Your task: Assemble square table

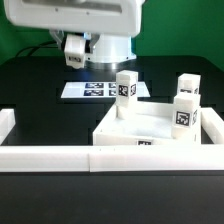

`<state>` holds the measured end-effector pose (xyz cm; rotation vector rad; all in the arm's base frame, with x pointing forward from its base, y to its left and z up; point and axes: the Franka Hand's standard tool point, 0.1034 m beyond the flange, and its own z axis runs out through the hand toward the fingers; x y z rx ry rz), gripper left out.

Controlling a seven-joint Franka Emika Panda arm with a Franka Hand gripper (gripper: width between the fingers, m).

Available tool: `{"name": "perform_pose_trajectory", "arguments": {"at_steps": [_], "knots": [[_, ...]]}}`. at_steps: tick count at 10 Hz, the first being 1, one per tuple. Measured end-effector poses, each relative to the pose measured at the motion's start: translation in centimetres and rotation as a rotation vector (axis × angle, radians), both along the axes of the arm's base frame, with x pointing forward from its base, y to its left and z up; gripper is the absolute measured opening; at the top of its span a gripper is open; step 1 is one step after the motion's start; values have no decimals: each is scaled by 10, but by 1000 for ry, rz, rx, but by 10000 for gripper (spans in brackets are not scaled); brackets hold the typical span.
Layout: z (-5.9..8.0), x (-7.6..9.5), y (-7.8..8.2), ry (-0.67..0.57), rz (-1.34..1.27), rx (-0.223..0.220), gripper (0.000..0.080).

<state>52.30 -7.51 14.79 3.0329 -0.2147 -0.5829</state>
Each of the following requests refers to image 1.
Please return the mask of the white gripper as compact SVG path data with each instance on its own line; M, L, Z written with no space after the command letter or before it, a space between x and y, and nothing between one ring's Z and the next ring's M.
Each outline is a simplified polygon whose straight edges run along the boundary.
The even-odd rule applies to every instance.
M86 52L90 54L99 34L137 36L144 3L145 0L3 0L6 17L12 24L53 29L49 34L60 50L63 31L89 32Z

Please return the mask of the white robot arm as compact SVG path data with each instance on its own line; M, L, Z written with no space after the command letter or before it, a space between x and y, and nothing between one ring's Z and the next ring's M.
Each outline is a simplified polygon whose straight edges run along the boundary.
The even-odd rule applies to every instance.
M116 66L133 60L131 39L141 30L146 0L3 0L14 25L47 29L66 64Z

